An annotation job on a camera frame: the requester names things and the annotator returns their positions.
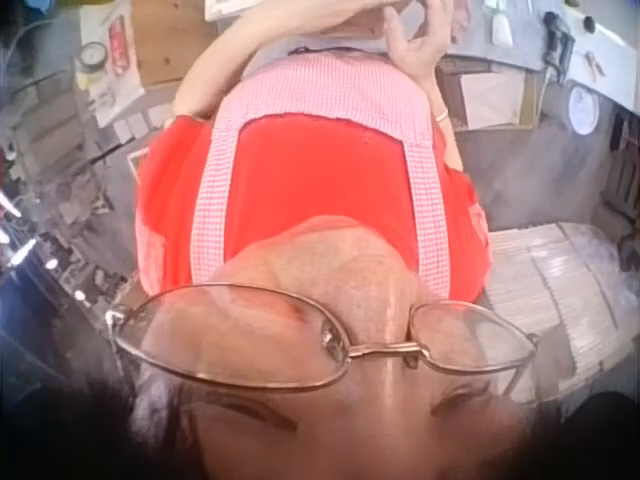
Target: pink gingham apron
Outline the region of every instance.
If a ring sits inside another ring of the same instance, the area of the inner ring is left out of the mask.
[[[345,119],[404,145],[418,244],[418,274],[448,298],[449,241],[433,154],[426,95],[379,57],[322,52],[287,57],[241,82],[223,100],[196,203],[191,233],[194,283],[210,280],[224,263],[224,228],[238,135],[268,115],[300,113]]]

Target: red shirt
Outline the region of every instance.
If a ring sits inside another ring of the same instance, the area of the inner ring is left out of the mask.
[[[180,117],[139,172],[138,215],[164,238],[162,289],[192,282],[191,229],[211,125]],[[451,264],[450,298],[473,301],[490,267],[488,233],[466,175],[444,164],[434,125]],[[319,215],[351,217],[382,235],[417,270],[411,188],[402,143],[356,123],[302,114],[269,116],[240,132],[225,224],[225,261],[251,243]]]

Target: bracelet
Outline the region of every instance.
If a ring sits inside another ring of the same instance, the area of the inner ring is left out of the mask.
[[[444,122],[447,118],[449,118],[449,110],[445,110],[444,113],[438,115],[436,117],[436,123],[442,123]]]

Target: eyeglass lens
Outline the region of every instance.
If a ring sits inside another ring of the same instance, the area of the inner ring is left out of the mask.
[[[412,341],[453,368],[513,362],[530,345],[489,312],[451,303],[415,310]],[[321,309],[262,289],[201,285],[158,296],[127,321],[119,340],[169,369],[229,385],[273,387],[330,382],[344,370],[349,341]],[[515,370],[492,374],[503,393]],[[526,382],[525,390],[531,388]]]

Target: wooden table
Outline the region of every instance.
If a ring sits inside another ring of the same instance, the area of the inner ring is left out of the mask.
[[[134,40],[142,84],[182,80],[216,39],[204,20],[204,0],[131,0]]]

